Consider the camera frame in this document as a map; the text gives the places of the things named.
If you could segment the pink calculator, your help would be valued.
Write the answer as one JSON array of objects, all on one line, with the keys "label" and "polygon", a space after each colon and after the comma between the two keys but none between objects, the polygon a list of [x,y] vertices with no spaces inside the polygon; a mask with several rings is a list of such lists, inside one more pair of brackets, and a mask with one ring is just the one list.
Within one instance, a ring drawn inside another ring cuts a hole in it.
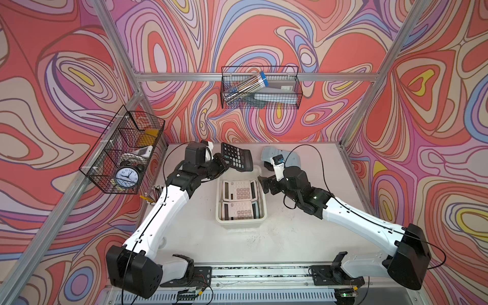
[{"label": "pink calculator", "polygon": [[245,219],[259,219],[258,202],[222,202],[221,220],[235,221]]}]

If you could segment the white plastic storage box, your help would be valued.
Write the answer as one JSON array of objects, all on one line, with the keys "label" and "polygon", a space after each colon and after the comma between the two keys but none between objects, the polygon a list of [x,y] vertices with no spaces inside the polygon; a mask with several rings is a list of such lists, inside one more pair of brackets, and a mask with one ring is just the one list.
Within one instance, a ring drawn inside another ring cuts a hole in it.
[{"label": "white plastic storage box", "polygon": [[267,204],[258,182],[262,170],[229,169],[217,179],[216,221],[226,229],[259,227],[267,218]]}]

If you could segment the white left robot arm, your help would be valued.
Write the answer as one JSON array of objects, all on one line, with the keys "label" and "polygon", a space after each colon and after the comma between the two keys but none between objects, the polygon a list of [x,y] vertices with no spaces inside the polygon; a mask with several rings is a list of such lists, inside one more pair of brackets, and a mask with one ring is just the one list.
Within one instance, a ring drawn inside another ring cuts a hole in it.
[{"label": "white left robot arm", "polygon": [[166,178],[165,187],[151,212],[123,245],[113,245],[105,259],[112,286],[138,297],[150,298],[162,283],[193,275],[190,258],[174,254],[163,264],[155,262],[165,231],[194,192],[229,168],[212,142],[190,142],[184,159]]}]

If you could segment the light blue calculator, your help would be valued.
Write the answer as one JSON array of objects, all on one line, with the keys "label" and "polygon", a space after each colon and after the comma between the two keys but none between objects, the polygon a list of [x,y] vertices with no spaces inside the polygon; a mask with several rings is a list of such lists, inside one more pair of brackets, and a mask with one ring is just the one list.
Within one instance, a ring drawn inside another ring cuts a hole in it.
[{"label": "light blue calculator", "polygon": [[296,152],[284,151],[281,149],[277,149],[274,146],[266,146],[263,148],[261,153],[261,161],[264,164],[264,167],[269,170],[273,171],[273,165],[270,162],[272,157],[282,155],[283,160],[286,161],[286,167],[288,166],[298,166],[301,168],[301,160],[300,157]]}]

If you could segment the black calculator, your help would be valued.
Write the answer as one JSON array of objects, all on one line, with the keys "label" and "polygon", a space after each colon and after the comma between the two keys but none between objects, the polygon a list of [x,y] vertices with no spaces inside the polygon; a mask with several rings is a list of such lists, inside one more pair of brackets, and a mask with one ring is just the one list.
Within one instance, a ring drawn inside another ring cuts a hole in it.
[{"label": "black calculator", "polygon": [[269,171],[273,171],[273,170],[274,170],[273,165],[272,165],[270,162],[268,162],[268,161],[265,161],[265,162],[264,162],[264,167],[265,167],[267,170],[269,170]]},{"label": "black calculator", "polygon": [[241,149],[228,143],[222,143],[221,154],[230,168],[238,172],[252,172],[254,170],[252,154],[248,149]]}]

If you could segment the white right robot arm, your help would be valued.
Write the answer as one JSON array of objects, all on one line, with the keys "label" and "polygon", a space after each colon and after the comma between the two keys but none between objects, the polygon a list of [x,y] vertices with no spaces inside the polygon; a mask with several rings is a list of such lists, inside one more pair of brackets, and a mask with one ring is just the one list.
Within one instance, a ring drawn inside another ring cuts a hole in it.
[{"label": "white right robot arm", "polygon": [[341,263],[349,277],[389,277],[412,291],[422,288],[432,255],[419,226],[394,224],[352,207],[331,192],[313,187],[297,166],[258,181],[264,193],[282,193],[306,214],[345,227],[380,249],[377,254],[356,255]]}]

